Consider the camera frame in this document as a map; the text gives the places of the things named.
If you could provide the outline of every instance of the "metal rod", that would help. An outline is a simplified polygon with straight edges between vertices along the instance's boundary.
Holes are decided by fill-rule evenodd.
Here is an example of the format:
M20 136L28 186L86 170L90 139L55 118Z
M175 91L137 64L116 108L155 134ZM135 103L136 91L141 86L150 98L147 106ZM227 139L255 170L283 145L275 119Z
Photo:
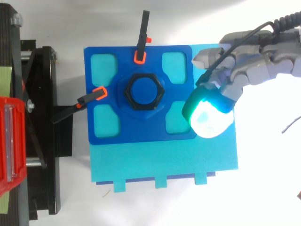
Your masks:
M26 158L27 167L42 166L40 159L38 157Z

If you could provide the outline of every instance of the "black hex nut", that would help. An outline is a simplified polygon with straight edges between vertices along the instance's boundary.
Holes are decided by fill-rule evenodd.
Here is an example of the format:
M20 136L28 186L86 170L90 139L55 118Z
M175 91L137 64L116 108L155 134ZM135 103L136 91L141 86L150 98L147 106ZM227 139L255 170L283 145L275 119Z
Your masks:
M131 87L132 87L133 83L136 80L141 79L141 78L149 78L149 79L153 80L153 82L156 84L157 90L158 90L156 98L147 105L142 105L142 104L136 102L133 99L132 94L131 94ZM161 83L158 80L158 78L156 77L156 75L153 73L133 74L131 79L127 83L126 89L124 90L124 95L126 96L127 100L131 104L133 110L155 110L157 108L157 106L159 105L160 100L162 99L164 93L165 93L165 90L164 90L163 86L161 85Z

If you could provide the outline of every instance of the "red object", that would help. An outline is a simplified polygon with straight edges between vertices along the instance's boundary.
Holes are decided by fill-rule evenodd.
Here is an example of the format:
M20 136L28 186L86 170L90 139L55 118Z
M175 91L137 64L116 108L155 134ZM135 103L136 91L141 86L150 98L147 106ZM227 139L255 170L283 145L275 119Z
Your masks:
M77 107L78 109L80 109L80 108L82 107L82 105L80 105L80 103L78 103L78 104L76 104L76 107Z
M8 132L10 130L6 131L8 121L12 123L10 123L11 133ZM7 136L11 143L6 143ZM11 162L7 163L7 145L9 144L11 144L12 152L9 153L12 158ZM17 98L0 97L0 197L26 178L25 150L25 103ZM12 172L10 181L8 170Z
M152 38L146 37L146 43L151 43L151 42L152 42Z
M98 91L98 90L100 90L100 89L103 90L104 94L103 94L101 97L98 97L97 100L101 100L101 99L103 99L103 98L105 98L105 97L108 96L108 91L107 91L107 89L106 89L105 87L103 87L103 86L98 87L98 88L95 88L95 89L93 90L93 92L96 92L96 91Z
M134 56L134 62L138 65L143 65L145 63L145 59L146 59L146 52L144 52L144 55L143 55L143 60L140 61L140 60L137 60L137 53L138 51L136 50L135 51L135 56Z

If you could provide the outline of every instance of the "green paper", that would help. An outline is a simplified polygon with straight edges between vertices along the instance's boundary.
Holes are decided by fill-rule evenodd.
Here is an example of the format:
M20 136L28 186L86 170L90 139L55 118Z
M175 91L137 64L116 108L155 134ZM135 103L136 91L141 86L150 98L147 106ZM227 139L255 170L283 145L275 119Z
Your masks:
M12 67L0 67L0 97L9 97Z
M0 97L9 97L12 67L0 67ZM8 213L9 192L0 197L0 214Z
M4 193L0 197L0 214L8 213L8 201L9 201L9 192Z

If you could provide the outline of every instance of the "orange clamp tip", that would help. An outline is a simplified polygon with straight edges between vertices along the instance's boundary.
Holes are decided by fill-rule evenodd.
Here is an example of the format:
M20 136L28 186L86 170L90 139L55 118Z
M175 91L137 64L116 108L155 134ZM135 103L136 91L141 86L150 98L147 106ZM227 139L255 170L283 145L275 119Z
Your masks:
M100 89L103 90L104 94L103 94L101 97L98 97L97 100L101 100L101 99L103 99L103 98L105 98L105 97L108 96L108 91L107 91L107 89L106 89L105 87L103 87L103 86L100 86L100 87L98 87L98 88L95 88L95 89L93 90L93 92L99 91Z
M152 42L152 38L146 37L146 43L151 43L151 42Z
M135 56L134 56L134 62L138 65L143 65L145 63L145 59L146 59L146 52L144 52L144 55L143 55L143 60L140 61L140 60L137 60L137 53L138 51L136 50L135 52Z

